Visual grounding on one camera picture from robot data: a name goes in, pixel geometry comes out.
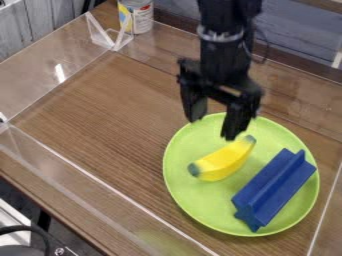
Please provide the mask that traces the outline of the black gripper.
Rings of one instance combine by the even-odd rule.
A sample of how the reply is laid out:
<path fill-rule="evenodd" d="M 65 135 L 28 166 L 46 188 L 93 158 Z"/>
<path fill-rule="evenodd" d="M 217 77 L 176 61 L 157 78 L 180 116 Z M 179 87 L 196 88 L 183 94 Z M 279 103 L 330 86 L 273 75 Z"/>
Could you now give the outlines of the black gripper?
<path fill-rule="evenodd" d="M 196 122 L 207 114 L 207 100 L 227 106 L 220 136 L 232 141 L 247 129 L 263 91 L 248 75 L 253 32 L 201 31 L 200 58 L 177 60 L 180 98 L 185 118 Z"/>

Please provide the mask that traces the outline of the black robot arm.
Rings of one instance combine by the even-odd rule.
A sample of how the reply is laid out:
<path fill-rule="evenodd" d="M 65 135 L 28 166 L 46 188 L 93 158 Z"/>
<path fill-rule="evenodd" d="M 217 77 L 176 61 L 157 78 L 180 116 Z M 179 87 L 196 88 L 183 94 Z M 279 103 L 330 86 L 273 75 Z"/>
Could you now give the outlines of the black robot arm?
<path fill-rule="evenodd" d="M 232 141 L 257 115 L 263 89 L 248 75 L 252 61 L 253 18 L 261 0 L 196 0 L 200 57 L 177 60 L 180 97 L 188 121 L 207 114 L 207 102 L 225 106 L 220 136 Z"/>

